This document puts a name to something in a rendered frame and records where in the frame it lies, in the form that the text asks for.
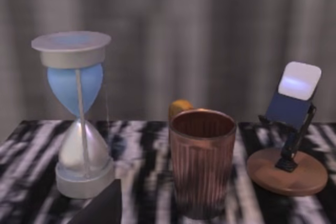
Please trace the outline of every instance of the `gray background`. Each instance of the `gray background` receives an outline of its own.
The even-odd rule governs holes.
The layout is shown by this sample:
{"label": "gray background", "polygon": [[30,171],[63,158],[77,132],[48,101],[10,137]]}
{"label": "gray background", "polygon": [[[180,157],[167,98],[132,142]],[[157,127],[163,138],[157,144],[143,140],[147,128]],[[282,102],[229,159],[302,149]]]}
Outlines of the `gray background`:
{"label": "gray background", "polygon": [[23,119],[73,119],[30,48],[67,30],[112,36],[89,119],[165,120],[186,98],[256,121],[298,60],[323,71],[315,120],[335,121],[335,21],[336,0],[0,0],[0,138]]}

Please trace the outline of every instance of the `table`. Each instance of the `table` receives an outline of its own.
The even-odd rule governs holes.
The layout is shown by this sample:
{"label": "table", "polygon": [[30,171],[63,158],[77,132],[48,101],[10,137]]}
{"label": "table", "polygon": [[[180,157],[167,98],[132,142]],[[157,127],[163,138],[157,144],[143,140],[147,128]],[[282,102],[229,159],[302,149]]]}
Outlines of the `table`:
{"label": "table", "polygon": [[[55,165],[70,121],[23,121],[0,146],[0,223],[67,223],[88,200],[62,196]],[[122,223],[201,223],[178,215],[172,187],[165,122],[93,122],[110,146],[116,177],[122,179]],[[281,147],[276,127],[240,123],[226,211],[212,223],[336,223],[336,124],[314,124],[302,151],[322,162],[329,174],[315,196],[285,197],[251,182],[246,159],[264,148]]]}

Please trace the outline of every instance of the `hourglass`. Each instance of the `hourglass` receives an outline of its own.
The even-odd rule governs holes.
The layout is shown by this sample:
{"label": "hourglass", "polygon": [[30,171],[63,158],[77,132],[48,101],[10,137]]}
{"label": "hourglass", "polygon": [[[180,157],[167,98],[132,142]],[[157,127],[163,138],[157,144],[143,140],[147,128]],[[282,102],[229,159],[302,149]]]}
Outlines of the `hourglass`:
{"label": "hourglass", "polygon": [[101,64],[110,40],[101,33],[70,31],[32,41],[53,93],[77,118],[65,133],[56,165],[57,188],[70,198],[92,198],[114,179],[107,144],[84,117],[101,88]]}

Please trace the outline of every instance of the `brown disc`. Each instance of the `brown disc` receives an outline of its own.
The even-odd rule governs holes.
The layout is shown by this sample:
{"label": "brown disc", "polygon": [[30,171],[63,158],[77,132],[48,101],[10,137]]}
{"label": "brown disc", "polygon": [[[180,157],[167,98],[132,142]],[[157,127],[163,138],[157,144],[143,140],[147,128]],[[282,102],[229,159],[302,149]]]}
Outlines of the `brown disc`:
{"label": "brown disc", "polygon": [[247,160],[247,173],[262,188],[286,196],[308,196],[321,191],[328,180],[323,165],[304,152],[297,152],[298,164],[292,172],[275,167],[280,149],[268,148],[253,153]]}

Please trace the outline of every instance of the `copper cup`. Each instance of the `copper cup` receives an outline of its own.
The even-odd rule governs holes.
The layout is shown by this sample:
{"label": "copper cup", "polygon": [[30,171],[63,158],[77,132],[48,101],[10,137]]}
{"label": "copper cup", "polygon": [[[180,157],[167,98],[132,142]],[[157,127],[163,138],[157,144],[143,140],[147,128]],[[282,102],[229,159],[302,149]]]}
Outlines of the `copper cup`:
{"label": "copper cup", "polygon": [[235,121],[178,100],[170,106],[169,126],[178,209],[191,219],[220,215],[232,167]]}

